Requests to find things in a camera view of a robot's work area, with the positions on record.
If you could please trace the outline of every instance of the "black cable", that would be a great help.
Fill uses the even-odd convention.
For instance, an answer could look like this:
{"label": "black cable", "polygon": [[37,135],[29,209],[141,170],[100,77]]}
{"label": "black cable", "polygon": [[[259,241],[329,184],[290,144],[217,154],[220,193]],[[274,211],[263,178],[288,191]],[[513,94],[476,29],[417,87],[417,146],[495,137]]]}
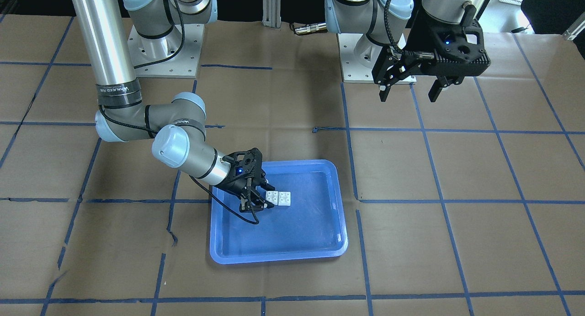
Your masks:
{"label": "black cable", "polygon": [[195,179],[195,177],[193,177],[193,176],[189,176],[189,177],[191,178],[191,180],[193,180],[194,183],[196,183],[199,187],[201,187],[201,189],[203,189],[205,192],[207,192],[209,195],[211,195],[211,197],[214,200],[216,200],[219,204],[221,204],[221,206],[223,206],[226,210],[228,210],[234,216],[240,218],[241,220],[246,221],[248,224],[257,225],[260,223],[260,221],[258,220],[258,217],[255,214],[255,210],[253,208],[251,209],[251,213],[252,213],[252,216],[254,217],[255,221],[251,221],[251,220],[244,218],[243,216],[240,216],[240,214],[238,214],[234,210],[230,209],[229,206],[225,205],[225,203],[223,203],[222,201],[219,200],[219,198],[217,198],[215,195],[213,195],[213,193],[209,189],[205,188],[205,186],[203,186],[201,183],[199,183],[199,181],[197,181],[197,179]]}
{"label": "black cable", "polygon": [[173,0],[173,2],[175,4],[175,8],[177,8],[177,14],[179,16],[179,21],[181,22],[181,44],[179,45],[179,47],[177,48],[177,50],[175,51],[175,53],[174,54],[171,54],[167,58],[164,58],[164,59],[161,59],[161,60],[155,60],[154,62],[150,62],[150,63],[136,65],[136,66],[134,66],[134,69],[143,68],[145,66],[150,66],[150,65],[156,65],[156,64],[160,64],[160,63],[166,62],[167,60],[171,60],[172,58],[174,58],[175,56],[177,56],[177,54],[181,51],[182,47],[185,45],[185,23],[184,23],[183,18],[182,18],[182,11],[179,8],[179,2],[178,2],[178,0]]}
{"label": "black cable", "polygon": [[125,126],[125,127],[130,127],[132,129],[143,130],[143,131],[146,131],[146,132],[150,132],[150,133],[152,133],[154,135],[157,134],[157,133],[159,133],[158,131],[148,129],[146,127],[141,127],[141,126],[137,126],[137,125],[132,125],[132,124],[127,124],[127,123],[123,123],[123,122],[120,122],[120,121],[116,121],[113,118],[107,116],[106,112],[104,111],[104,107],[103,106],[101,106],[101,105],[98,105],[98,106],[100,108],[100,113],[102,114],[102,116],[106,120],[110,121],[111,123],[118,124],[118,125],[122,125],[122,126]]}
{"label": "black cable", "polygon": [[390,46],[400,54],[404,54],[404,51],[399,48],[399,45],[392,37],[392,32],[390,31],[390,24],[388,20],[388,12],[390,11],[390,2],[392,0],[386,0],[386,4],[384,5],[384,28],[386,28],[386,35],[388,35],[388,40],[390,41]]}

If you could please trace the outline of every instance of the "black chair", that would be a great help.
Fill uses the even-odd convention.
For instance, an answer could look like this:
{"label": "black chair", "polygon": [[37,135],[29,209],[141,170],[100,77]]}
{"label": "black chair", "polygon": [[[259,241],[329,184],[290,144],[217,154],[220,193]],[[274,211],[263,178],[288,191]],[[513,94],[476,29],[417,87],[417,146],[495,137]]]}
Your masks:
{"label": "black chair", "polygon": [[[536,34],[562,34],[585,12],[585,0],[523,0],[520,8]],[[585,32],[574,42],[585,58]]]}

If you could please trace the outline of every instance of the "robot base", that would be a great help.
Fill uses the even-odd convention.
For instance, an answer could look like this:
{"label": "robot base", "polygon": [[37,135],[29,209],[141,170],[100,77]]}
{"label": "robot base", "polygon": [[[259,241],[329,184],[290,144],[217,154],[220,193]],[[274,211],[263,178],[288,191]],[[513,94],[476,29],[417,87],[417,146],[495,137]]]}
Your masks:
{"label": "robot base", "polygon": [[[338,34],[339,41],[339,57],[341,58],[341,70],[343,74],[343,82],[345,83],[374,83],[372,78],[372,69],[364,66],[359,62],[357,56],[355,56],[353,49],[357,45],[357,41],[362,37],[363,34],[351,34],[343,33]],[[404,35],[400,37],[399,47],[404,47],[406,40]],[[416,77],[411,76],[404,79],[397,84],[412,84],[416,83]]]}
{"label": "robot base", "polygon": [[[181,52],[172,59],[155,65],[146,66],[136,69],[137,77],[169,77],[176,79],[195,79],[197,77],[197,68],[199,68],[199,57],[201,56],[201,46],[203,44],[203,24],[186,24],[185,25],[185,44]],[[134,27],[128,37],[128,48],[132,63],[136,66],[151,62],[142,55],[139,47],[139,35]]]}

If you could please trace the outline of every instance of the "white lego brick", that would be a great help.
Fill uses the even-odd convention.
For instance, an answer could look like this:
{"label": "white lego brick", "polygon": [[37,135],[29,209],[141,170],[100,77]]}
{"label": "white lego brick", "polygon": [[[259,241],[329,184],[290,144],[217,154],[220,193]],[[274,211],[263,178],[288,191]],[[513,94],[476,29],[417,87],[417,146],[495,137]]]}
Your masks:
{"label": "white lego brick", "polygon": [[291,192],[280,191],[278,192],[278,205],[291,205]]}
{"label": "white lego brick", "polygon": [[266,201],[278,205],[278,191],[266,191]]}

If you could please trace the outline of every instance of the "blue tray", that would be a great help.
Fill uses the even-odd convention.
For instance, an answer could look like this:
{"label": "blue tray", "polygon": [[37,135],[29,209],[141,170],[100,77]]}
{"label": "blue tray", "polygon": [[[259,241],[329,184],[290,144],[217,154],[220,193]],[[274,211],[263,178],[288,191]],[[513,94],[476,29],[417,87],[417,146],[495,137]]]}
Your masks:
{"label": "blue tray", "polygon": [[[347,229],[335,166],[327,160],[263,162],[266,179],[291,192],[290,206],[257,212],[259,225],[236,218],[211,203],[209,253],[220,264],[324,258],[347,250]],[[240,200],[213,187],[232,210]],[[253,220],[251,214],[242,214]]]}

